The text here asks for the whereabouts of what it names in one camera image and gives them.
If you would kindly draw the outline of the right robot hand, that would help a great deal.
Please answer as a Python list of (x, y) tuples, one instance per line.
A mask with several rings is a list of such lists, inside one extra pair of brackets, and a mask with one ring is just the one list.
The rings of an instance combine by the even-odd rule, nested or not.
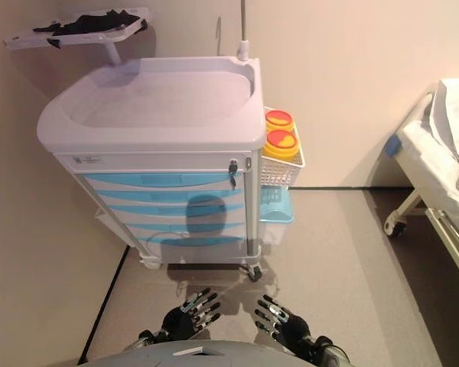
[(296, 356), (307, 358), (311, 349), (311, 332), (307, 322), (271, 296), (264, 294), (254, 310), (255, 325)]

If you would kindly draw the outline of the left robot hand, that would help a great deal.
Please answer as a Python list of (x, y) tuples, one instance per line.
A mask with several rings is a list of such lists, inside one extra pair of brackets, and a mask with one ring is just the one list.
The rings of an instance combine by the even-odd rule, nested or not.
[(169, 341), (187, 340), (220, 318), (218, 293), (210, 287), (196, 291), (164, 317), (161, 333)]

